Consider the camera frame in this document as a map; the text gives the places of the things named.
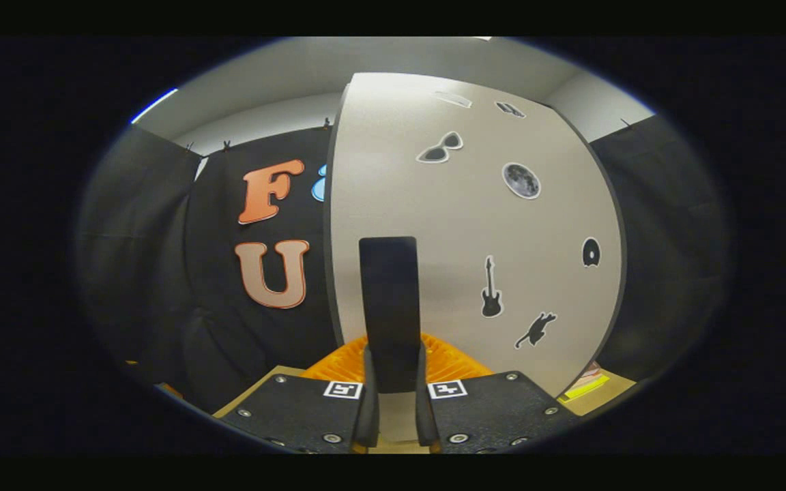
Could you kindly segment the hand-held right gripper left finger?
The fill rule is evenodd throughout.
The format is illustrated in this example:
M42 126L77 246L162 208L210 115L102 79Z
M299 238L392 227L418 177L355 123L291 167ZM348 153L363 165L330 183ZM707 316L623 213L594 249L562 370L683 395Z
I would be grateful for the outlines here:
M218 419L297 453L368 453L379 441L379 393L367 338L296 373L278 368L218 410Z

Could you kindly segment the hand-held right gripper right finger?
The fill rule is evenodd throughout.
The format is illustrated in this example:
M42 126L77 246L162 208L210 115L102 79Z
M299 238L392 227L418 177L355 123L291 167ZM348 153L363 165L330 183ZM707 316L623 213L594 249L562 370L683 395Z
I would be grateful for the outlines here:
M417 438L430 453L511 453L581 423L523 372L493 372L439 338L420 339Z

